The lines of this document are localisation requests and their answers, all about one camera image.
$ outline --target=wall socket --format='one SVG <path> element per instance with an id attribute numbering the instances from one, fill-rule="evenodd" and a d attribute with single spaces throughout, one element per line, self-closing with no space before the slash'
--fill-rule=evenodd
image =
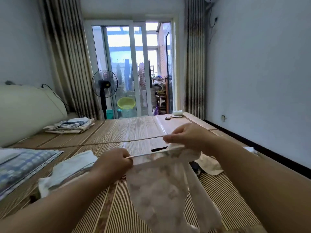
<path id="1" fill-rule="evenodd" d="M 223 122 L 225 122 L 226 119 L 227 119 L 227 118 L 226 118 L 226 115 L 222 115 L 222 116 L 221 116 L 221 120 L 222 120 Z"/>

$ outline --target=curtain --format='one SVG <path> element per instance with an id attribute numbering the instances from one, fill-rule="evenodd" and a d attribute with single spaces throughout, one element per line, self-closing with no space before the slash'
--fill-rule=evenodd
<path id="1" fill-rule="evenodd" d="M 80 0 L 39 0 L 56 93 L 79 117 L 99 118 Z"/>
<path id="2" fill-rule="evenodd" d="M 185 99 L 184 110 L 204 119 L 205 44 L 204 0 L 185 0 Z"/>

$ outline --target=teal bucket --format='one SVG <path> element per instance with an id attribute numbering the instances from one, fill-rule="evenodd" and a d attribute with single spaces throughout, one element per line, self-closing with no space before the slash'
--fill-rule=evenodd
<path id="1" fill-rule="evenodd" d="M 114 119 L 114 111 L 113 110 L 106 110 L 107 119 Z"/>

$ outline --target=baseboard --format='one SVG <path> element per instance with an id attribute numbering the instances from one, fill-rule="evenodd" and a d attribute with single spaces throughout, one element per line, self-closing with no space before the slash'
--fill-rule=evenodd
<path id="1" fill-rule="evenodd" d="M 216 125 L 210 121 L 207 121 L 207 120 L 204 120 L 204 121 L 207 122 L 208 124 L 214 126 L 215 128 L 219 129 L 220 131 L 228 134 L 229 136 L 237 139 L 238 141 L 244 143 L 245 145 L 254 147 L 254 149 L 257 150 L 258 152 L 268 156 L 271 159 L 274 159 L 275 161 L 283 164 L 284 166 L 286 166 L 286 167 L 300 173 L 301 175 L 311 179 L 311 169 L 309 169 L 309 168 L 307 168 L 307 167 L 305 167 L 299 163 L 296 163 L 296 162 L 294 162 L 294 161 L 292 161 L 292 160 L 290 160 L 290 159 L 288 159 L 288 158 L 286 158 L 286 157 L 284 157 L 278 153 L 275 153 L 272 150 L 264 148 L 263 146 L 258 145 L 257 143 L 250 141 L 250 140 L 248 140 L 248 139 L 246 139 L 246 138 L 244 138 L 238 134 L 235 134 L 235 133 L 233 133 L 233 132 L 231 132 L 225 128 L 222 128 L 222 127 L 220 127 L 220 126 L 218 126 L 218 125 Z"/>

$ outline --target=headboard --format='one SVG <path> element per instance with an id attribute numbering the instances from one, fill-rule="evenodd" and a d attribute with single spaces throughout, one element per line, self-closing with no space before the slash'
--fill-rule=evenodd
<path id="1" fill-rule="evenodd" d="M 0 147 L 6 147 L 67 117 L 50 89 L 0 85 Z"/>

